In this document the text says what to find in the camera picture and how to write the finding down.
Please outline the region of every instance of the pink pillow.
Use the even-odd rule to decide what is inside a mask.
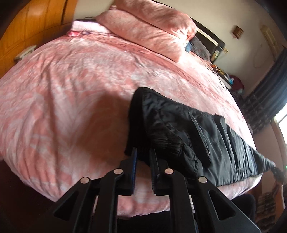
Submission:
[[[176,9],[151,0],[115,0],[117,9],[124,10],[182,40],[190,40],[197,32],[192,19]]]
[[[96,21],[120,37],[159,53],[175,62],[185,52],[184,42],[128,12],[108,10],[96,17]]]

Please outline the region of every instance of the air conditioner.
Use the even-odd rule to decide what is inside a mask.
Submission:
[[[273,54],[273,58],[274,60],[276,59],[278,53],[279,53],[279,46],[278,46],[278,43],[275,39],[275,37],[273,36],[271,30],[269,27],[267,27],[266,25],[263,25],[261,27],[261,32],[262,34],[264,35],[271,51],[272,51],[272,54]]]

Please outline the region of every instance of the curtain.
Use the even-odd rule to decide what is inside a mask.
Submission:
[[[287,48],[284,47],[275,64],[239,108],[257,133],[287,103]]]

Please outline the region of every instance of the black clamp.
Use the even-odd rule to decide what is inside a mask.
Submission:
[[[174,233],[260,233],[259,228],[205,177],[185,178],[149,152],[152,188],[169,195]],[[118,196],[131,196],[135,187],[137,150],[103,178],[83,177],[28,232],[116,233]],[[93,215],[96,197],[98,201]],[[191,196],[195,215],[193,214]]]

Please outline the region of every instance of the black jacket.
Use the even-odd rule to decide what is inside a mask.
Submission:
[[[275,164],[249,146],[222,116],[177,103],[149,88],[139,87],[129,110],[132,147],[154,148],[169,167],[186,177],[205,176],[214,185],[228,185],[255,176]],[[148,153],[139,159],[149,164]]]

